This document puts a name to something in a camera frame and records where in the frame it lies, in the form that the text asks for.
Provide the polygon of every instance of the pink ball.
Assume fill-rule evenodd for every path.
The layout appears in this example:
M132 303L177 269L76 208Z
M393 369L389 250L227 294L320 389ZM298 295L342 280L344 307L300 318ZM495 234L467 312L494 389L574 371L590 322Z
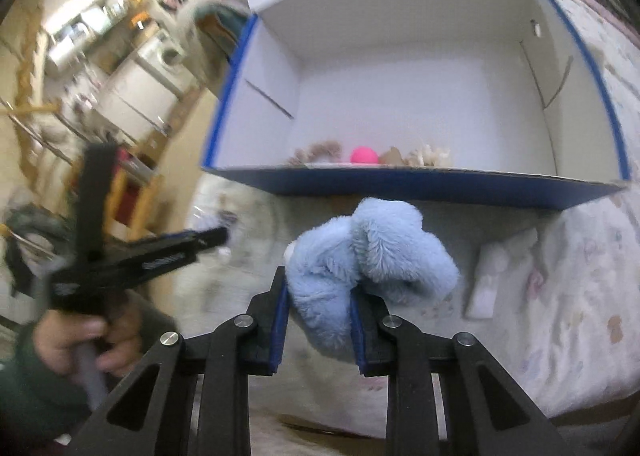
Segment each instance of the pink ball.
M370 147L356 147L351 153L351 163L379 163L378 154Z

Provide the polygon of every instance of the bed sheet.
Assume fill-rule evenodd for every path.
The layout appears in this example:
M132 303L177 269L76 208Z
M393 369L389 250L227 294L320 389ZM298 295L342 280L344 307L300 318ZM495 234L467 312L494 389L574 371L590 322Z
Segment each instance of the bed sheet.
M584 0L556 0L597 58L620 120L635 181L640 174L640 52ZM187 335L210 331L268 289L287 244L354 198L284 198L203 174L194 214L240 216L229 252L202 256L176 279L177 317ZM552 213L418 202L424 227L443 241L462 280L442 303L391 306L423 331L475 334L548 416L640 389L640 188ZM469 320L482 245L535 228L537 242L511 252L498 274L495 314ZM276 414L384 436L386 380L314 351L289 326L283 364L252 378L252 406Z

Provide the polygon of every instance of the person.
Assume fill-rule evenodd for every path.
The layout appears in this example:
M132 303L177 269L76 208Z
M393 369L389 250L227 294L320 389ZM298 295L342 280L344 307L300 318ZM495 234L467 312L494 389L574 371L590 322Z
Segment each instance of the person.
M74 347L102 339L96 359L113 381L122 378L174 321L130 292L111 323L103 317L48 310L21 328L11 359L0 362L2 433L26 448L44 446L90 415L74 360Z

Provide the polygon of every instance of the washing machine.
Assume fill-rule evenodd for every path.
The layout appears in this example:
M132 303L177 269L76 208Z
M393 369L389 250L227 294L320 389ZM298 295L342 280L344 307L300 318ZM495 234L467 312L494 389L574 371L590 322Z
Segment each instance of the washing machine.
M194 77L184 66L185 51L159 30L138 50L137 62L159 83L180 98L194 83Z

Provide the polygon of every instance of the plush fabric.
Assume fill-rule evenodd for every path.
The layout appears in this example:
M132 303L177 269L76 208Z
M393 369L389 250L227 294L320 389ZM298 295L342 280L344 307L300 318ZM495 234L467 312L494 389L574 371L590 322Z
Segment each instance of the plush fabric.
M363 200L353 216L340 216L302 234L287 249L289 295L310 343L321 353L351 357L351 289L394 303L443 299L459 273L422 215L402 201Z

